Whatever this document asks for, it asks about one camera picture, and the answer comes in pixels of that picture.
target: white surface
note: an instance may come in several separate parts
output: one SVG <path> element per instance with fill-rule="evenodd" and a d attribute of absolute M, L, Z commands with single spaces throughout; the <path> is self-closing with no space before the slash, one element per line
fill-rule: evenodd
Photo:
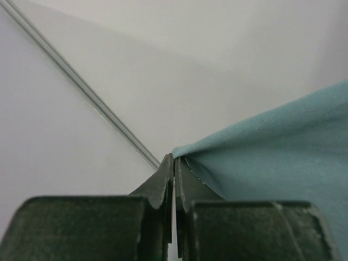
<path fill-rule="evenodd" d="M 14 2 L 158 159 L 347 78 L 344 0 Z"/>
<path fill-rule="evenodd" d="M 118 195 L 154 171 L 0 7 L 0 238 L 38 195 Z"/>

